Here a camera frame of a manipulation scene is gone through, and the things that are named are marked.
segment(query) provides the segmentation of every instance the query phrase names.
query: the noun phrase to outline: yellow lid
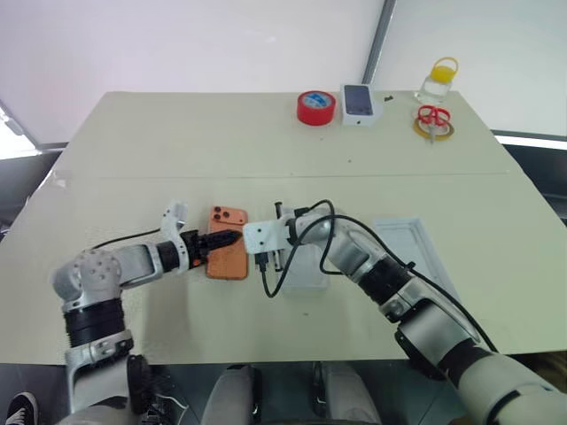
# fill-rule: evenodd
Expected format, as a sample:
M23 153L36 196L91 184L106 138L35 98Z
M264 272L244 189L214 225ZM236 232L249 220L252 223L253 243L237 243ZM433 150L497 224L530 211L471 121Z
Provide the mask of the yellow lid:
M443 61L450 61L453 62L454 68L447 65L438 65L440 62ZM431 69L430 77L438 82L451 82L454 76L457 74L459 70L459 64L457 63L457 59L445 57L441 58L437 62L433 64L433 69Z

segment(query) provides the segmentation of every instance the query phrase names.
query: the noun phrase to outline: red tape roll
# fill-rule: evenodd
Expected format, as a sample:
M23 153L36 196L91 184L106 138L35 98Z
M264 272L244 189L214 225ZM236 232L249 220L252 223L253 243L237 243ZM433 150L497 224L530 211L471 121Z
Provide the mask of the red tape roll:
M324 91L306 91L298 97L298 119L309 126L329 124L337 101Z

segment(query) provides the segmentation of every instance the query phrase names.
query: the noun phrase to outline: red scissors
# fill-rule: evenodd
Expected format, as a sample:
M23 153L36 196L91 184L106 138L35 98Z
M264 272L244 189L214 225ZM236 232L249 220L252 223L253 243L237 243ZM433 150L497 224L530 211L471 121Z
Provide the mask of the red scissors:
M449 124L451 114L447 109L438 108L431 104L425 104L417 110L417 119L429 128L431 143L435 142L437 127Z

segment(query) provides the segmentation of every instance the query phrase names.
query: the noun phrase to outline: table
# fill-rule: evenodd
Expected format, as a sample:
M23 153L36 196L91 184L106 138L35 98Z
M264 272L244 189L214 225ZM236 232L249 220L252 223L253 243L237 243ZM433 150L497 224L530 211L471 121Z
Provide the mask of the table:
M0 244L0 332L10 336L0 362L63 363L50 272L95 243L158 227L172 198L188 202L186 228L201 231L211 205L267 220L276 200L331 198L367 224L420 217L501 351L567 348L561 221L458 93L447 99L456 132L432 146L411 129L411 93L392 94L370 128L339 117L304 126L296 94L105 95ZM135 352L154 364L405 357L395 327L343 277L268 299L252 260L241 282L204 272L124 293Z

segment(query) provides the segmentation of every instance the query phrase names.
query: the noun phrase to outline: phone case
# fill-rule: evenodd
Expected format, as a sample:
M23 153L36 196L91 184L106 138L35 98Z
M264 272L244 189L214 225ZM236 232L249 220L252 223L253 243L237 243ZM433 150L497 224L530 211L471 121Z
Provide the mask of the phone case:
M244 210L227 206L214 206L209 213L209 233L231 229L242 233L248 214ZM206 275L212 279L240 280L248 275L248 254L241 237L231 246L209 252Z

